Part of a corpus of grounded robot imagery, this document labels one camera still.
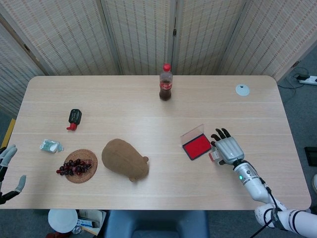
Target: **brown plush toy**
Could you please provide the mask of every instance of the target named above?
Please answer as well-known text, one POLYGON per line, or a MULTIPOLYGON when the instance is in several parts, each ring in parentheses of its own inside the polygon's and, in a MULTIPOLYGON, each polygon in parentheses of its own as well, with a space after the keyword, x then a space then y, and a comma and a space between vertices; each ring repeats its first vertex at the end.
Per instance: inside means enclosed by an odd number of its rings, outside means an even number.
POLYGON ((121 139, 108 142, 102 153, 102 161, 106 168, 127 176, 135 182, 149 173, 148 157, 142 157, 132 145, 121 139))

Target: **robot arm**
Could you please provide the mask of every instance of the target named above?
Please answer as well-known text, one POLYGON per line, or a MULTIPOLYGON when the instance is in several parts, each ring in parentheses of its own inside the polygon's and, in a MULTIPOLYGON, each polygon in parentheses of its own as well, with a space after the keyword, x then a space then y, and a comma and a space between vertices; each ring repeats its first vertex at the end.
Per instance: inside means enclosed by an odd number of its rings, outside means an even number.
POLYGON ((12 145, 6 148, 5 150, 1 150, 1 153, 0 153, 0 205, 6 203, 8 200, 14 198, 16 195, 19 195, 25 185, 26 176, 23 175, 21 176, 20 182, 14 191, 11 191, 5 195, 2 195, 2 192, 1 192, 2 181, 4 180, 4 176, 8 168, 8 165, 12 157, 15 155, 16 151, 17 149, 15 145, 12 145))
POLYGON ((252 199, 263 202, 265 205, 256 208, 257 221, 262 226, 292 231, 308 238, 317 237, 317 216, 298 210, 288 210, 286 206, 273 197, 270 188, 258 175, 256 169, 244 160, 244 153, 237 141, 229 132, 222 128, 216 129, 219 136, 212 134, 216 140, 211 144, 217 148, 223 161, 220 165, 233 165, 242 185, 246 188, 252 199))

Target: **dark red grapes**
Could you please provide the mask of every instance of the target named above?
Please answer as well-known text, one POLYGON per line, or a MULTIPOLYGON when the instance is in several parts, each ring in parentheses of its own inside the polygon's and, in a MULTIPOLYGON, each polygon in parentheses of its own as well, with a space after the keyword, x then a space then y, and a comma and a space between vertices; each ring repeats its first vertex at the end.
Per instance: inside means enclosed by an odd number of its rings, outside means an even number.
POLYGON ((77 159, 75 161, 69 160, 69 162, 64 163, 63 166, 56 170, 57 174, 62 175, 77 175, 81 176, 83 173, 87 172, 91 168, 91 161, 82 161, 77 159))

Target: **plastic bottle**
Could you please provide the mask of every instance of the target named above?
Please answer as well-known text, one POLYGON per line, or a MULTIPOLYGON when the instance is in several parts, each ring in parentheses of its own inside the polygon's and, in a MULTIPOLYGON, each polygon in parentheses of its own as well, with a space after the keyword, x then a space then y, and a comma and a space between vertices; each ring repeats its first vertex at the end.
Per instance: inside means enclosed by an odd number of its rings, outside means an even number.
POLYGON ((165 63, 163 65, 163 72, 159 75, 159 97, 164 101, 170 99, 172 94, 173 74, 170 69, 171 65, 165 63))

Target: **wicker coaster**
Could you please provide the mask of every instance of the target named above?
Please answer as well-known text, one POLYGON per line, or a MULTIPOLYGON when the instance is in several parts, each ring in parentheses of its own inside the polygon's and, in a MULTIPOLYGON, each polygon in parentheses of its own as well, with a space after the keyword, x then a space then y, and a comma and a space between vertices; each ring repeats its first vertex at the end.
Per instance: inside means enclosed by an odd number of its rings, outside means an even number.
POLYGON ((65 177, 73 182, 73 183, 82 183, 82 182, 86 182, 87 180, 89 180, 96 172, 97 170, 97 166, 98 166, 98 160, 97 157, 95 156, 95 154, 90 151, 90 150, 86 150, 86 149, 81 149, 81 150, 76 150, 72 153, 70 153, 65 162, 67 163, 69 162, 69 160, 77 160, 80 159, 82 161, 91 161, 91 168, 88 169, 87 172, 83 173, 82 175, 78 176, 78 175, 66 175, 65 177))

